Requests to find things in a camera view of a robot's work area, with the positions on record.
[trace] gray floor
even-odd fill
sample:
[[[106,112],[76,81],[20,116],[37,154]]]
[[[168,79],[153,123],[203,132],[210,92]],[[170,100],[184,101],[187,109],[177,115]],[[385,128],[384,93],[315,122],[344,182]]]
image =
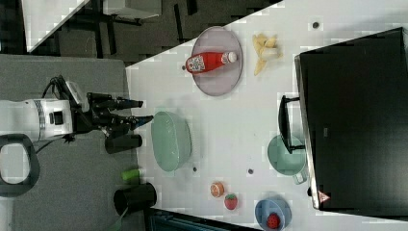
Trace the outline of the gray floor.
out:
[[[280,0],[197,0],[197,13],[188,15],[186,0],[163,0],[161,16],[143,21],[141,26],[115,23],[117,53],[109,55],[106,25],[101,25],[104,58],[126,64],[140,62],[180,44],[173,6],[178,4],[183,39],[194,39],[211,26],[223,26]],[[96,57],[94,35],[86,31],[59,32],[62,56]]]
[[[128,92],[122,61],[0,55],[0,65],[2,100],[40,98],[49,80],[60,74],[84,92]],[[15,231],[106,230],[118,218],[113,195],[125,187],[120,172],[137,166],[135,152],[106,153],[100,132],[77,136],[70,144],[55,141],[38,160],[39,180],[13,202]],[[142,213],[124,222],[123,230],[143,230]]]

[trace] ketchup bottle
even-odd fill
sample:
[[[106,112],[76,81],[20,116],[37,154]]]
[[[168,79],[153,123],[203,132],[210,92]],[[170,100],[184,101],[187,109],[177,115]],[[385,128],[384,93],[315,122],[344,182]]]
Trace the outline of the ketchup bottle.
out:
[[[186,60],[186,65],[183,65],[183,69],[186,69],[191,74],[204,73],[225,64],[233,63],[237,58],[235,52],[204,52],[189,57]]]

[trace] pink plate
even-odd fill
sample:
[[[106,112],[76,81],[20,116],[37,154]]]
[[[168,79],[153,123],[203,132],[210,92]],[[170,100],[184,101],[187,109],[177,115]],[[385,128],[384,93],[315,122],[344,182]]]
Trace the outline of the pink plate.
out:
[[[203,52],[234,51],[238,60],[215,70],[193,74],[197,86],[206,94],[220,96],[230,92],[237,85],[242,71],[242,50],[234,33],[222,27],[211,27],[198,37],[191,55]]]

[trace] red fruit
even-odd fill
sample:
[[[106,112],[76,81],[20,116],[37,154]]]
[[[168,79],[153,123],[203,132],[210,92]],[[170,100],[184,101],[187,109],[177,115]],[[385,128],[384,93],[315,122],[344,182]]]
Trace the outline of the red fruit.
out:
[[[225,207],[229,210],[234,210],[237,207],[238,199],[234,194],[227,194],[224,200]]]
[[[271,229],[277,229],[280,224],[280,218],[277,214],[270,214],[267,221],[267,226]]]

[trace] warning label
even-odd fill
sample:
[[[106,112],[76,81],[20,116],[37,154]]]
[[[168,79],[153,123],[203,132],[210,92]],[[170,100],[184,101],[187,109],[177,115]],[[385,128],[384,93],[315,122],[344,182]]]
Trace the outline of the warning label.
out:
[[[320,203],[323,203],[324,201],[330,199],[330,196],[324,194],[323,192],[319,191],[319,201]]]

